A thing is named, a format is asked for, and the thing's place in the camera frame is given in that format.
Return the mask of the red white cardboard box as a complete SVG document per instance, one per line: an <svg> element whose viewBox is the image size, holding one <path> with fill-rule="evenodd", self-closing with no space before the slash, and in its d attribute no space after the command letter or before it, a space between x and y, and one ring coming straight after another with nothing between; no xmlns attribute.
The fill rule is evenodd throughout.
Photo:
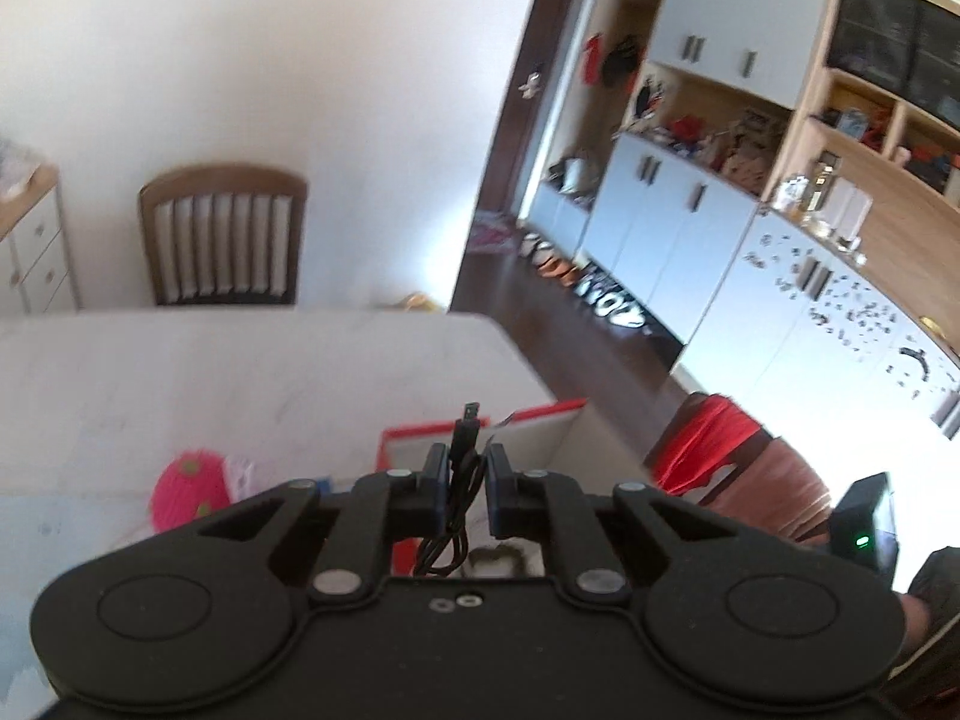
<svg viewBox="0 0 960 720"><path fill-rule="evenodd" d="M376 468L390 472L395 468L420 470L434 444L446 444L452 437L450 422L430 422L416 426L391 427L381 434ZM639 481L649 484L651 475L643 462L631 452L601 413L586 400L569 400L553 405L514 411L501 421L487 419L478 434L480 449L490 444L505 447L517 473L555 472L571 476L587 494L608 494L617 484ZM509 543L521 548L527 557L527 577L544 572L539 544L528 538L496 539L488 529L487 503L479 497L467 514L470 550L482 546ZM467 578L462 567L457 578Z"/></svg>

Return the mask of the white patterned small bag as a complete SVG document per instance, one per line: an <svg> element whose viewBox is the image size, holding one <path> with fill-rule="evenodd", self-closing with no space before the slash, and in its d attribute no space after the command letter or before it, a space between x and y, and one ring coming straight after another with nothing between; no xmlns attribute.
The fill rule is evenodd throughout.
<svg viewBox="0 0 960 720"><path fill-rule="evenodd" d="M224 486L233 502L247 499L254 494L254 463L247 458L226 457L223 460Z"/></svg>

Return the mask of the red cloth on chair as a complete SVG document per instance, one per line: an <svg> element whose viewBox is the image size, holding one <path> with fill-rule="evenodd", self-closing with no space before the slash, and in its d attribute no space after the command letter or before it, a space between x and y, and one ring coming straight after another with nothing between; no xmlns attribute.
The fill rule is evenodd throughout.
<svg viewBox="0 0 960 720"><path fill-rule="evenodd" d="M730 398L693 394L652 452L652 477L672 496L704 486L724 460L760 429Z"/></svg>

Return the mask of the pink dragon fruit plush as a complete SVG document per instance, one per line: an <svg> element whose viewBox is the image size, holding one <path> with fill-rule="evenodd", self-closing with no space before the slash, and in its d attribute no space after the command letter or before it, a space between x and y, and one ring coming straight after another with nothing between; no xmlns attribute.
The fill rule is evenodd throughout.
<svg viewBox="0 0 960 720"><path fill-rule="evenodd" d="M208 450L184 452L164 468L149 498L153 532L164 533L231 504L226 460Z"/></svg>

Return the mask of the wooden chair near right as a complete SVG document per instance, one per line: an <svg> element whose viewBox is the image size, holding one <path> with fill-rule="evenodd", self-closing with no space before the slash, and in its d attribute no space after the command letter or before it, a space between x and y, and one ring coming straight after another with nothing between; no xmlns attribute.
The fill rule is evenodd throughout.
<svg viewBox="0 0 960 720"><path fill-rule="evenodd" d="M659 437L658 442L654 444L654 449L658 447L659 440L661 440L661 437ZM730 475L732 473L732 466L747 465L747 463L750 463L750 461L754 460L754 458L761 452L761 450L765 449L766 445L770 444L771 440L773 439L781 439L781 437L771 436L771 434L768 433L768 431L766 431L765 427L761 426L760 432L758 434L755 434L754 437L752 437L751 439L748 439L747 442L744 442L737 450L734 450L734 452L732 452L732 454L729 455L729 457L727 457L726 460L724 460L724 465L722 465L721 468L718 468L715 471L715 474L708 481L708 483L706 483L704 486L700 486L699 488L690 489L688 493L681 494L680 496L674 496L674 497L680 497L680 499L685 499L685 500L688 500L688 502L693 502L693 504L700 505L700 500L703 499L703 496L706 493L709 493L711 489L716 488L716 486L718 486L718 484L721 483L721 481L724 478L726 478L727 475ZM646 466L647 471L649 473L651 473L652 452L654 452L654 449L652 449L651 452L647 454L646 460L644 461L644 466ZM828 532L828 527L825 528L825 533L823 535L816 536L815 538L807 539L807 541L802 541L802 543L800 544L807 544L807 546L814 546L814 544L823 544L825 543L825 541L827 541L827 532Z"/></svg>

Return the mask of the yellow bag trash bin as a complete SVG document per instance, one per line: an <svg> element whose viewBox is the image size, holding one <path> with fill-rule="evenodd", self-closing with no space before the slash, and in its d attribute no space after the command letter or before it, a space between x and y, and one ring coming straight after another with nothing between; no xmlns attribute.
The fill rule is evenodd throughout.
<svg viewBox="0 0 960 720"><path fill-rule="evenodd" d="M412 310L418 310L418 312L436 312L436 310L439 310L439 305L423 293L410 294L402 301L400 307L409 312L412 312Z"/></svg>

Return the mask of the black device green light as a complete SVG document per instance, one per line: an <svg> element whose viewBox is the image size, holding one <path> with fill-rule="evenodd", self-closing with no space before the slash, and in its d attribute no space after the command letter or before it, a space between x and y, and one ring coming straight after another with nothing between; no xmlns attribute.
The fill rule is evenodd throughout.
<svg viewBox="0 0 960 720"><path fill-rule="evenodd" d="M866 567L892 585L900 543L887 473L858 479L835 505L827 525L833 556Z"/></svg>

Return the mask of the brown wooden chair far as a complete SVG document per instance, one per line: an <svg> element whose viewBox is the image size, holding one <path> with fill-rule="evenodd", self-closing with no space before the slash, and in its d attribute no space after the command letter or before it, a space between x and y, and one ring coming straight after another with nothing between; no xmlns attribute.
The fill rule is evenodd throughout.
<svg viewBox="0 0 960 720"><path fill-rule="evenodd" d="M140 188L155 304L293 305L309 184L279 167L210 163Z"/></svg>

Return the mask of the red patterned rug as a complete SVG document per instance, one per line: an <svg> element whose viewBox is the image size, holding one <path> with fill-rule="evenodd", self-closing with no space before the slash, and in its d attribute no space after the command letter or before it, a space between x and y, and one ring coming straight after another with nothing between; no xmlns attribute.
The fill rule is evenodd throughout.
<svg viewBox="0 0 960 720"><path fill-rule="evenodd" d="M478 210L473 216L467 239L467 252L475 255L509 254L514 245L516 226L509 216Z"/></svg>

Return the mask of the white handbag on shelf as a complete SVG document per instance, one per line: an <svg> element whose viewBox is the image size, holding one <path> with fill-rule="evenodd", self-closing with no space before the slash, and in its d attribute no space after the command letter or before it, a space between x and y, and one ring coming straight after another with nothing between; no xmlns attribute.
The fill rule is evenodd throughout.
<svg viewBox="0 0 960 720"><path fill-rule="evenodd" d="M596 185L596 171L589 156L568 156L562 162L560 192L586 195Z"/></svg>

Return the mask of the wooden sideboard white drawers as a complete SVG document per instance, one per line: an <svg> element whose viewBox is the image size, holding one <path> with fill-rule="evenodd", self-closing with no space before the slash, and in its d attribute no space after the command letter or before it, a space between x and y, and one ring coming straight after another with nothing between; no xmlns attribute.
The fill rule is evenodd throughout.
<svg viewBox="0 0 960 720"><path fill-rule="evenodd" d="M73 314L80 307L53 166L39 166L20 192L2 200L0 278L3 319Z"/></svg>

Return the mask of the white tall cabinet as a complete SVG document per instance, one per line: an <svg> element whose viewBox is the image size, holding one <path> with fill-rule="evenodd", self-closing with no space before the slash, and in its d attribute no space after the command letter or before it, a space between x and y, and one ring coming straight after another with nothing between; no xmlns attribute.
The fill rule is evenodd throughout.
<svg viewBox="0 0 960 720"><path fill-rule="evenodd" d="M958 434L958 0L599 0L633 21L574 252L602 316L794 440Z"/></svg>

